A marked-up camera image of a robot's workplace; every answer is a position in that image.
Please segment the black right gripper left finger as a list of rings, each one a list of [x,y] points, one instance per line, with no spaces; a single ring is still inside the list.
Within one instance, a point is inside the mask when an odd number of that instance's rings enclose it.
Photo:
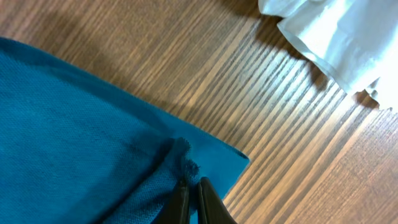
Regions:
[[[190,223],[190,188],[185,179],[175,186],[170,200],[163,206],[153,224]]]

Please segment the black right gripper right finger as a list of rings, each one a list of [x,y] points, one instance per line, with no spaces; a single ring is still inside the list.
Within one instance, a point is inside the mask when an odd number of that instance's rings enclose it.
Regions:
[[[199,224],[237,224],[207,177],[198,183]]]

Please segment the blue polo shirt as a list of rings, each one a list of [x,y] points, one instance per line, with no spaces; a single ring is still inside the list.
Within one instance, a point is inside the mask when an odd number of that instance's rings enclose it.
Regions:
[[[94,75],[1,39],[1,222],[152,223],[185,179],[222,200],[249,158]]]

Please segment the red and white garment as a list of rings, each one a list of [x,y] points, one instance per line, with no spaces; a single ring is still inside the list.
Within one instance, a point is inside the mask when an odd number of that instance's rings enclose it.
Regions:
[[[259,0],[282,35],[347,94],[397,111],[397,0]]]

